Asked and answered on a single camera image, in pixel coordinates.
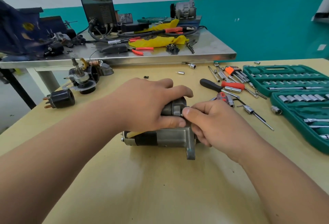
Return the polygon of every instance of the teal wall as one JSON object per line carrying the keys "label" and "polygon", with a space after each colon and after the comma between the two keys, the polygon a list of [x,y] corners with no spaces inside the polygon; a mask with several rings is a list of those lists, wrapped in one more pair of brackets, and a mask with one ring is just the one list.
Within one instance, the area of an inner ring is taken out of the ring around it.
{"label": "teal wall", "polygon": [[[176,1],[114,5],[133,18],[169,15]],[[237,52],[237,61],[329,57],[329,24],[311,18],[322,0],[195,0],[201,24]],[[79,31],[87,26],[82,7],[45,9],[41,16],[61,15]],[[320,44],[328,46],[317,51]]]}

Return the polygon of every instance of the wall socket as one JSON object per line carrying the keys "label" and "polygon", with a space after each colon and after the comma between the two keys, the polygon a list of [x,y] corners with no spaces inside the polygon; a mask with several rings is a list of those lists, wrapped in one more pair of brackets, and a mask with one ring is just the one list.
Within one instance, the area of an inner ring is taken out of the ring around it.
{"label": "wall socket", "polygon": [[326,48],[326,44],[320,44],[318,47],[318,51],[323,51]]}

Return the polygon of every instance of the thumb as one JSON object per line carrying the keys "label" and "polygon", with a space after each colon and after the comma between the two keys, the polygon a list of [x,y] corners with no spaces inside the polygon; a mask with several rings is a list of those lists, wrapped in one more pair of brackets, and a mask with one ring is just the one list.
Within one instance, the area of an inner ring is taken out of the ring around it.
{"label": "thumb", "polygon": [[181,117],[175,116],[161,116],[159,122],[159,129],[163,128],[178,128],[178,127],[185,127],[186,121]]}
{"label": "thumb", "polygon": [[186,120],[188,120],[198,126],[203,125],[202,123],[205,121],[206,116],[207,116],[206,114],[203,114],[201,111],[190,108],[190,107],[185,107],[183,109],[182,113],[183,113],[183,117]]}

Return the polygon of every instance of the yellow cloth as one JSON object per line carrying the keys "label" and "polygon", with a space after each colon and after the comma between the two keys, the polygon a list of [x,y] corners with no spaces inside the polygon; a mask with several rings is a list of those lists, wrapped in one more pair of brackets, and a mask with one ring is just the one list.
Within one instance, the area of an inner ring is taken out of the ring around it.
{"label": "yellow cloth", "polygon": [[149,31],[160,31],[160,30],[163,30],[163,29],[175,28],[178,25],[178,23],[179,23],[179,19],[174,19],[170,23],[155,25],[155,26],[152,26],[151,28],[145,29],[143,31],[135,32],[135,33],[149,32]]}
{"label": "yellow cloth", "polygon": [[163,47],[167,46],[168,44],[185,44],[188,41],[185,36],[181,35],[177,38],[175,37],[160,37],[157,36],[155,39],[150,40],[137,40],[136,42],[129,42],[129,45],[133,47]]}

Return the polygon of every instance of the hand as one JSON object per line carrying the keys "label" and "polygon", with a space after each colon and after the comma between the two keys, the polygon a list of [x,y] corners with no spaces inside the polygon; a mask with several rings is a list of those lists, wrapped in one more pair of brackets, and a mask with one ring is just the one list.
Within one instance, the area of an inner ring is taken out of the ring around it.
{"label": "hand", "polygon": [[101,100],[106,100],[103,105],[111,104],[109,112],[116,113],[119,131],[145,132],[184,127],[183,118],[160,115],[167,103],[184,96],[193,97],[192,90],[183,85],[173,87],[169,78],[159,81],[133,78]]}
{"label": "hand", "polygon": [[222,100],[200,102],[183,109],[192,122],[192,130],[200,142],[214,146],[230,159],[239,162],[245,148],[262,140],[257,132],[235,110]]}

